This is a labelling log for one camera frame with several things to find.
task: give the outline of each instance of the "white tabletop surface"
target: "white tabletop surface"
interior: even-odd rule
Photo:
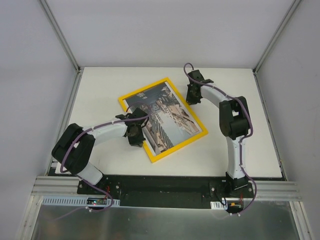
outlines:
[[[246,142],[246,169],[252,177],[281,177],[281,170],[251,69],[200,68],[205,79],[232,96],[247,100],[254,134]],[[185,97],[189,83],[182,68],[86,67],[72,110],[70,124],[95,126],[123,113],[118,97],[169,77]],[[224,176],[228,166],[227,141],[219,128],[219,110],[202,99],[191,106],[209,134],[151,163],[145,150],[125,137],[95,147],[90,162],[104,174],[158,176]]]

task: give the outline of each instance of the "picture frame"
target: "picture frame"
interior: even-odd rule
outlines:
[[[152,163],[208,134],[168,77],[123,95],[118,101],[124,111],[140,107],[151,114],[142,131],[146,138],[143,148]]]

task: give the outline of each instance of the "photograph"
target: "photograph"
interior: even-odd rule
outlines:
[[[153,156],[203,132],[168,81],[133,94],[123,102],[131,112],[140,108],[151,116],[142,130]]]

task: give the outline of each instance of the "yellow picture frame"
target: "yellow picture frame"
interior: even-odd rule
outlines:
[[[168,85],[171,87],[171,89],[173,90],[173,92],[175,93],[175,95],[179,98],[178,100],[184,105],[184,107],[188,110],[188,112],[190,113],[190,115],[193,117],[193,119],[196,121],[197,125],[201,128],[201,132],[197,133],[196,135],[188,138],[187,140],[165,150],[164,152],[159,153],[158,155],[153,155],[152,151],[150,150],[148,144],[146,143],[146,141],[143,142],[143,148],[145,150],[145,152],[147,153],[148,157],[150,158],[150,161],[152,163],[155,163],[156,161],[164,158],[165,156],[168,156],[169,154],[185,147],[186,145],[202,138],[203,136],[208,134],[208,130],[206,129],[206,127],[203,125],[203,123],[199,120],[199,118],[196,116],[195,112],[191,109],[191,107],[187,104],[187,102],[185,101],[185,99],[183,98],[183,96],[179,93],[178,89],[176,88],[176,86],[171,82],[171,80],[166,77],[164,79],[161,79],[159,81],[156,81],[154,83],[151,83],[145,87],[139,88],[133,92],[130,92],[126,95],[123,95],[121,97],[118,98],[119,103],[121,104],[121,107],[124,111],[127,110],[128,106],[126,105],[126,99],[136,96],[137,94],[144,92],[148,89],[151,89],[157,85],[163,84],[167,82]]]

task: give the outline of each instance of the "white wall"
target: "white wall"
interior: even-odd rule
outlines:
[[[75,71],[36,0],[0,1],[0,239],[45,172]]]
[[[320,239],[320,1],[304,0],[258,73],[289,180]]]
[[[80,66],[253,68],[293,0],[47,0]]]

